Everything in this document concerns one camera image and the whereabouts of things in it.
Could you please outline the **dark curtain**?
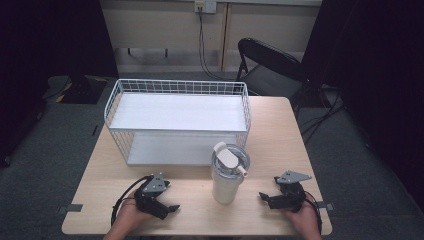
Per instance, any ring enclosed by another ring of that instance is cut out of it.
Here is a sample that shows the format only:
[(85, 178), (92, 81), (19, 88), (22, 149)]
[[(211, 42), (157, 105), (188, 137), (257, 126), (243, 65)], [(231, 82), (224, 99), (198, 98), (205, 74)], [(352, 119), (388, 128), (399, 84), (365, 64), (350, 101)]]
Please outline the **dark curtain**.
[(424, 211), (424, 0), (322, 0), (303, 65)]

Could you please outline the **black folding chair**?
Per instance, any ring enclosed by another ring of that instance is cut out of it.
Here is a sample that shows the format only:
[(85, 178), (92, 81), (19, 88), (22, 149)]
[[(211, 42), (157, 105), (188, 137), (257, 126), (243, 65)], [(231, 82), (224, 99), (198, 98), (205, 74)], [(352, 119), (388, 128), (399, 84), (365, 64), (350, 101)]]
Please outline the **black folding chair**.
[(241, 63), (236, 80), (257, 96), (286, 97), (300, 103), (309, 81), (301, 63), (292, 55), (254, 38), (238, 42)]

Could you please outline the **white wire shelf rack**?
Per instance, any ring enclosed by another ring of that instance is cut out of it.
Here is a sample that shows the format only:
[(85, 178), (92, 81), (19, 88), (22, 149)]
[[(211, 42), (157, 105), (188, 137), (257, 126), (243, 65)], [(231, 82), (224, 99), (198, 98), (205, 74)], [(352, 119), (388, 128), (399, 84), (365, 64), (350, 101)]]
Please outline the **white wire shelf rack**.
[(129, 165), (206, 166), (217, 143), (246, 144), (251, 109), (243, 82), (120, 79), (104, 120)]

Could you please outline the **black wall bracket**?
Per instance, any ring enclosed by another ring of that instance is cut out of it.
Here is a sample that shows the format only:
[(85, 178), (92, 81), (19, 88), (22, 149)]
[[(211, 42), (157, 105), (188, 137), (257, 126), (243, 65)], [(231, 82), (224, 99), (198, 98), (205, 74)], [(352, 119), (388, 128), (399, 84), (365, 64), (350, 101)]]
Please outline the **black wall bracket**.
[(155, 49), (155, 48), (127, 48), (127, 54), (131, 56), (150, 56), (158, 55), (160, 57), (168, 58), (168, 49)]

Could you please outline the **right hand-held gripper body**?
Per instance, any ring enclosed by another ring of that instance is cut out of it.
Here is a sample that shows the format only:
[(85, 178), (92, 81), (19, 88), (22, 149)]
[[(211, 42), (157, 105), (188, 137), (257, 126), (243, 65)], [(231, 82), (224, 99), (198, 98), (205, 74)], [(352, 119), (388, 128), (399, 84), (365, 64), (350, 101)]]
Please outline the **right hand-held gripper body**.
[(280, 177), (280, 184), (277, 185), (280, 188), (281, 194), (271, 196), (268, 206), (271, 209), (289, 209), (292, 212), (298, 212), (306, 200), (306, 193), (301, 182), (310, 180), (311, 176), (287, 170), (278, 177)]

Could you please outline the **white cup with lid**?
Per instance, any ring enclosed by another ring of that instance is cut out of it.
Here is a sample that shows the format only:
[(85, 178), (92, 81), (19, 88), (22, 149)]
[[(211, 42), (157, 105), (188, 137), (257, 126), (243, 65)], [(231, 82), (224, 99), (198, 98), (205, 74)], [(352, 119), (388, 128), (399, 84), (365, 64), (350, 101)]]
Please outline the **white cup with lid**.
[(240, 184), (248, 176), (250, 156), (240, 146), (219, 142), (211, 156), (212, 195), (224, 205), (234, 201)]

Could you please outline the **black stand base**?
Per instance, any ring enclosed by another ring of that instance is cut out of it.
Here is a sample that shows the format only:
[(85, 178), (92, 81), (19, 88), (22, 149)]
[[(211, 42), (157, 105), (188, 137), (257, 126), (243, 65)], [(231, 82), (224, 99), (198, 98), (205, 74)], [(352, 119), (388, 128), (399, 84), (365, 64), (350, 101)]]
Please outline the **black stand base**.
[(96, 76), (53, 76), (47, 81), (48, 88), (43, 95), (45, 100), (62, 104), (96, 104), (108, 80)]

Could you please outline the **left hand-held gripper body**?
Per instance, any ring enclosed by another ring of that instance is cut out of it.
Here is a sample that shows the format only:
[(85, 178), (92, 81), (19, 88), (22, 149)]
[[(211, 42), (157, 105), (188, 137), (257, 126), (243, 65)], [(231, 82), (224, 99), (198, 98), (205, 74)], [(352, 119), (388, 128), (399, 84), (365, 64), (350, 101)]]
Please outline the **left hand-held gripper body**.
[(136, 206), (140, 211), (161, 220), (164, 220), (170, 213), (168, 207), (157, 200), (157, 197), (167, 190), (164, 181), (162, 173), (146, 176), (134, 194)]

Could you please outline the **person's left hand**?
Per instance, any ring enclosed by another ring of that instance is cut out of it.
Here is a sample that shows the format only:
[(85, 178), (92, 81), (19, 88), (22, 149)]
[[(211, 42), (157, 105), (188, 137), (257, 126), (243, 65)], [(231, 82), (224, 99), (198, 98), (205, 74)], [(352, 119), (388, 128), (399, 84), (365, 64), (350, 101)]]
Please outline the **person's left hand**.
[(121, 233), (129, 234), (142, 224), (152, 220), (153, 215), (140, 211), (136, 206), (135, 192), (131, 192), (122, 202), (113, 227)]

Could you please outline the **person's right hand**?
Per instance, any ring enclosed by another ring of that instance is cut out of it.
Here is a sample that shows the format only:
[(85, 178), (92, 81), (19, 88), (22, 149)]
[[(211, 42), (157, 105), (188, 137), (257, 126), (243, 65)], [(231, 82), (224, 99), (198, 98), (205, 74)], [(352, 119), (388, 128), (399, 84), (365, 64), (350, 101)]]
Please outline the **person's right hand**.
[(307, 196), (298, 212), (292, 212), (291, 210), (282, 211), (284, 216), (291, 221), (294, 229), (302, 236), (320, 235), (318, 217), (315, 212), (316, 208), (312, 203), (313, 199)]

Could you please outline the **white wall socket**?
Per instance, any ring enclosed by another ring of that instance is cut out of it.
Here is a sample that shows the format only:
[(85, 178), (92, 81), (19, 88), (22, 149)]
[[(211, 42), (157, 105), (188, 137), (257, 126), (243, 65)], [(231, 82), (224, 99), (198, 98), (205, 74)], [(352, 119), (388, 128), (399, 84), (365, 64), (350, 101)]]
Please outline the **white wall socket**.
[(215, 14), (217, 12), (217, 2), (213, 0), (196, 0), (194, 2), (196, 13)]

